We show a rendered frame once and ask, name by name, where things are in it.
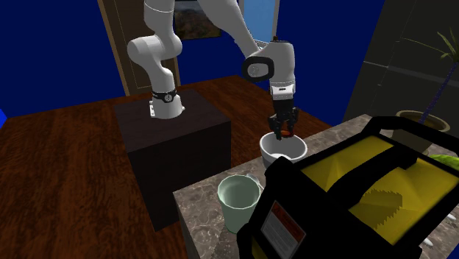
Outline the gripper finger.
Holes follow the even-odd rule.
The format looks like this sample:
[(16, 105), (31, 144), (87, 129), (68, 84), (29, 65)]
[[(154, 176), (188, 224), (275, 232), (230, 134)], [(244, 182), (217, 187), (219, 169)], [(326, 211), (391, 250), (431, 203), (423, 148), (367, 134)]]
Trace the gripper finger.
[(275, 134), (276, 139), (280, 141), (282, 139), (282, 119), (278, 118), (275, 113), (268, 117), (268, 125), (270, 130)]
[(299, 117), (299, 110), (297, 107), (293, 107), (292, 110), (288, 114), (288, 132), (289, 132), (289, 137), (293, 137), (294, 132), (294, 126), (298, 121)]

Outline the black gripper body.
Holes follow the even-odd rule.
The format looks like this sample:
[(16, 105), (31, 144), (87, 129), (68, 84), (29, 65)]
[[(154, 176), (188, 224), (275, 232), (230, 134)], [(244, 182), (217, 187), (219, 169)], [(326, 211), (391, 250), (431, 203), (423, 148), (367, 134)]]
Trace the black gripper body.
[(274, 100), (273, 106), (274, 112), (282, 122), (288, 121), (288, 114), (295, 107), (293, 99)]

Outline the white bowl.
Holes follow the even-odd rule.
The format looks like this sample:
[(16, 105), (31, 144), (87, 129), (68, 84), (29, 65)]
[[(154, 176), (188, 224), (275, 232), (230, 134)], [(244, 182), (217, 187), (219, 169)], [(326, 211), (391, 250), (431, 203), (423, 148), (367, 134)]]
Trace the white bowl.
[(297, 135), (277, 140), (276, 135), (270, 132), (260, 139), (259, 144), (265, 168), (279, 157), (285, 157), (292, 163), (296, 163), (304, 159), (308, 151), (307, 144)]

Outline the pale green cup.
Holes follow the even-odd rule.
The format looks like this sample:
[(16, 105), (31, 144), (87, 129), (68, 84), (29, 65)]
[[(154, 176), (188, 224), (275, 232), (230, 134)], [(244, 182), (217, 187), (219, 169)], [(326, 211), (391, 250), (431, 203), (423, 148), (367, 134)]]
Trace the pale green cup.
[(264, 187), (253, 175), (230, 175), (218, 185), (218, 200), (224, 224), (231, 233), (237, 233), (249, 222)]

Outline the window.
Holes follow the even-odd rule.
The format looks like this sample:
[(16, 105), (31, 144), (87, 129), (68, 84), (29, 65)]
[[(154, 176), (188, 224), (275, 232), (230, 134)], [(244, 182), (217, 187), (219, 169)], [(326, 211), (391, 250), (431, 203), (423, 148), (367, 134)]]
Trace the window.
[(257, 45), (267, 45), (277, 34), (280, 0), (239, 0), (239, 7)]

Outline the black and yellow case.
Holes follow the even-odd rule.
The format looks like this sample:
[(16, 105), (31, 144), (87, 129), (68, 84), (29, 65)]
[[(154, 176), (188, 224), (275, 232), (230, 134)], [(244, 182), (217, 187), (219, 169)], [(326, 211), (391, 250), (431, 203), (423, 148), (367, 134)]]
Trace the black and yellow case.
[(459, 205), (459, 171), (383, 130), (404, 130), (459, 154), (459, 138), (379, 116), (296, 163), (278, 158), (237, 234), (239, 259), (420, 259), (422, 241)]

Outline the dark robot stand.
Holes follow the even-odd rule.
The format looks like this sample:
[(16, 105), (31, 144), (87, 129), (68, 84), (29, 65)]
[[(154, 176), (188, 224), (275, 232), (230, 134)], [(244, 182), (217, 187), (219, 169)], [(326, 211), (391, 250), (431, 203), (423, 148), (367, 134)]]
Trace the dark robot stand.
[(180, 92), (185, 110), (151, 118), (145, 99), (114, 107), (128, 158), (153, 228), (178, 221), (173, 192), (231, 166), (231, 121), (194, 89)]

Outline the green leafy thing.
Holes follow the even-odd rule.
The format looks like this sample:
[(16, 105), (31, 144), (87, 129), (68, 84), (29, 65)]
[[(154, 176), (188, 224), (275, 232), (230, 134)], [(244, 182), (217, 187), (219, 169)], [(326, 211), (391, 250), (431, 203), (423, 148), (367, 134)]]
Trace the green leafy thing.
[(459, 157), (453, 157), (449, 155), (430, 155), (430, 157), (459, 171)]

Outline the brown door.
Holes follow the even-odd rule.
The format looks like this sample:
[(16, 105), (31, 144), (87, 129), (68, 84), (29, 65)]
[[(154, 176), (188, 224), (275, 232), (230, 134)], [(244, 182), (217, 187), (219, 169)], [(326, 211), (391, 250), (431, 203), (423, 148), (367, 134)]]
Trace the brown door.
[(149, 93), (148, 74), (132, 62), (127, 44), (139, 37), (153, 35), (144, 23), (144, 0), (97, 0), (113, 55), (126, 95)]

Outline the wall picture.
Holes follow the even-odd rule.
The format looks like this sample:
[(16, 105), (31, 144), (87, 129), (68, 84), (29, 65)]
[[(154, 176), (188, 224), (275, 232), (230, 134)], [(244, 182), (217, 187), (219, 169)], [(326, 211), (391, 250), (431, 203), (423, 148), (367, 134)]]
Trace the wall picture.
[(175, 0), (174, 28), (181, 40), (221, 36), (221, 30), (209, 20), (197, 0)]

